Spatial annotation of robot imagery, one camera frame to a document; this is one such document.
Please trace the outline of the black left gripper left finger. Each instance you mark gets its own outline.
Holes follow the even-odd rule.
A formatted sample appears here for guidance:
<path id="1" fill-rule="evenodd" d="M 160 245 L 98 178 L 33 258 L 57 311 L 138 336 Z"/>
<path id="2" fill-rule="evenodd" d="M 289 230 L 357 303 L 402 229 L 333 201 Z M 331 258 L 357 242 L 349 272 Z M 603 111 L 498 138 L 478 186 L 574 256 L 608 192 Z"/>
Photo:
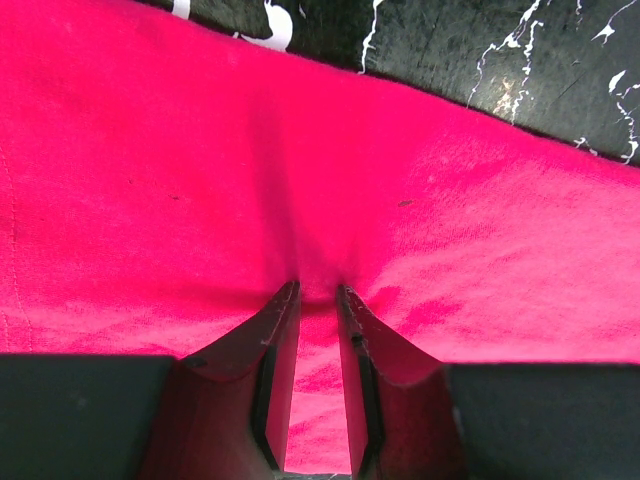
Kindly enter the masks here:
<path id="1" fill-rule="evenodd" d="M 300 285 L 191 355 L 5 354 L 5 479 L 272 479 L 283 467 Z"/>

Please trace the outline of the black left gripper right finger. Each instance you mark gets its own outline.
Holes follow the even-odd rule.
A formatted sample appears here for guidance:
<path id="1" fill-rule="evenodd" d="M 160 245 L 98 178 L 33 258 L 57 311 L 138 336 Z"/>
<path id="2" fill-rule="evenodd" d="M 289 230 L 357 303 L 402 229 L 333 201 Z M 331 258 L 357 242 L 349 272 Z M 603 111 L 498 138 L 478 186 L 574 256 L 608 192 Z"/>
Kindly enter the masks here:
<path id="1" fill-rule="evenodd" d="M 636 365 L 444 362 L 336 299 L 355 478 L 638 477 Z"/>

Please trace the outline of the pink t shirt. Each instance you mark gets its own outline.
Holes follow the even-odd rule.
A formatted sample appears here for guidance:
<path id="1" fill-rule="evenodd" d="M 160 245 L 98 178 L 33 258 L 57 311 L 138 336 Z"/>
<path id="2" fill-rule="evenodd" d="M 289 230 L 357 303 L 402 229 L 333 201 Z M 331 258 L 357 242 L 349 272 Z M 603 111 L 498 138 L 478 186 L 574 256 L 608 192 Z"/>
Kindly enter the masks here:
<path id="1" fill-rule="evenodd" d="M 350 467 L 336 287 L 443 361 L 639 359 L 639 173 L 135 1 L 1 5 L 1 348 L 185 355 L 302 287 L 286 464 Z"/>

